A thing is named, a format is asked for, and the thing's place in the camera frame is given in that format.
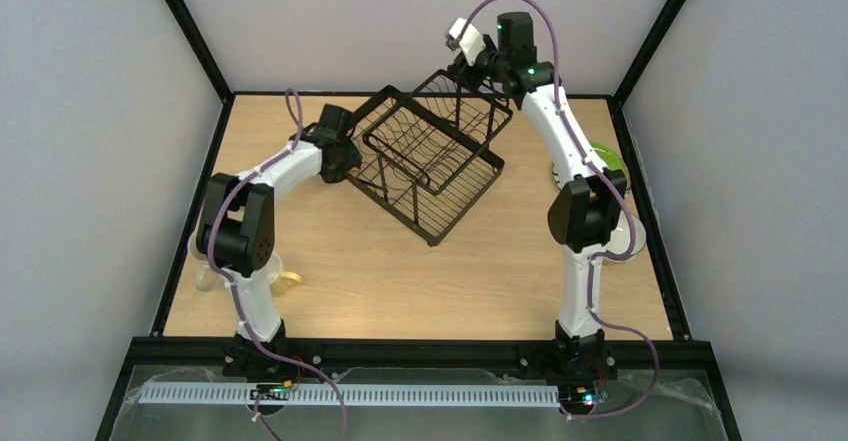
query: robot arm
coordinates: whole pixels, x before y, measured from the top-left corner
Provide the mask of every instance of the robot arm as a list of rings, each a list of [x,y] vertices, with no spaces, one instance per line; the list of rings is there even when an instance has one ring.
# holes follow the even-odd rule
[[[274,250],[274,206],[300,183],[321,175],[325,182],[344,179],[344,173],[358,167],[361,156],[350,141],[352,113],[325,105],[317,124],[306,128],[295,146],[289,141],[274,156],[236,176],[219,173],[207,188],[200,224],[193,244],[193,255],[207,261],[206,249],[212,225],[227,195],[240,180],[257,172],[239,191],[229,210],[241,210],[241,220],[225,217],[215,240],[215,264],[229,273],[238,290],[246,321],[263,342],[270,341],[280,329],[280,314],[271,299],[268,260]],[[248,338],[243,325],[238,333]]]
[[[606,251],[610,233],[615,229],[620,206],[609,189],[589,169],[592,162],[620,193],[626,180],[621,171],[609,172],[606,163],[591,149],[560,87],[559,99],[566,123],[559,116],[554,98],[553,67],[537,62],[533,44],[533,22],[528,13],[498,16],[498,45],[488,35],[469,25],[457,40],[466,20],[457,19],[448,29],[448,46],[459,48],[449,69],[464,84],[477,88],[485,81],[499,82],[530,119],[553,158],[558,173],[570,180],[548,211],[548,226],[562,245],[565,258],[563,304],[558,327],[569,339],[580,340],[601,333],[601,326],[589,312],[589,265],[594,263],[592,305],[599,306],[601,260],[596,253]],[[583,159],[577,144],[587,147]]]

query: glass panel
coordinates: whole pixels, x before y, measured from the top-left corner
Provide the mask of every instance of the glass panel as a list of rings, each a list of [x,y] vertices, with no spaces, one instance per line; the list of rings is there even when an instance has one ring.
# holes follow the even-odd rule
[[[600,405],[598,412],[632,403],[647,387],[650,376],[649,371],[621,371],[619,380],[609,383],[609,402]],[[261,426],[251,422],[252,409],[247,406],[137,404],[139,387],[146,381],[238,380],[221,377],[220,368],[137,367],[115,423],[113,440],[269,439]],[[356,369],[343,374],[340,382],[503,384],[504,380],[475,370]],[[662,371],[655,394],[639,409],[599,421],[566,421],[552,408],[351,407],[348,410],[349,441],[727,439],[703,371]],[[283,439],[335,441],[342,424],[338,407],[288,406],[267,419]]]

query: wooden tabletop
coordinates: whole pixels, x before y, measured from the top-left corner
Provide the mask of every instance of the wooden tabletop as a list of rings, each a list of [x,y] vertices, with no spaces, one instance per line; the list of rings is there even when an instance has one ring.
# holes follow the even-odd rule
[[[325,103],[351,110],[365,98],[303,98],[306,122]],[[604,100],[570,101],[591,141],[617,149]],[[294,133],[279,96],[238,96],[214,172],[235,174],[275,153]],[[292,337],[550,339],[562,298],[562,251],[546,215],[556,197],[551,159],[520,112],[492,142],[503,174],[436,247],[349,182],[315,177],[276,208],[276,248],[303,282],[274,298]],[[628,203],[635,212],[633,200]],[[650,256],[603,267],[601,314],[652,339],[671,339]],[[168,336],[230,336],[228,290],[195,288],[188,257]],[[638,339],[608,332],[607,339]]]

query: white wall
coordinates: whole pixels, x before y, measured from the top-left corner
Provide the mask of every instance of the white wall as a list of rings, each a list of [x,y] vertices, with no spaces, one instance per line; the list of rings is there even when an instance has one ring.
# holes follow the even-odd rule
[[[163,0],[0,0],[0,438],[94,437],[219,110]]]
[[[482,0],[186,0],[230,88],[411,89],[453,56],[444,32]],[[536,0],[557,28],[566,89],[615,91],[665,0]],[[494,33],[501,1],[476,18]],[[550,42],[536,18],[541,59]]]
[[[746,440],[848,433],[848,0],[689,0],[625,107]]]

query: black wire dish rack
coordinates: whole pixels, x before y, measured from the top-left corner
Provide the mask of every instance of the black wire dish rack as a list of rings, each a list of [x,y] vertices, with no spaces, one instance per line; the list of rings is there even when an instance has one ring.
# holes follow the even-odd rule
[[[348,180],[436,246],[503,170],[489,143],[512,111],[491,88],[444,70],[411,93],[386,86],[353,115],[362,167]]]

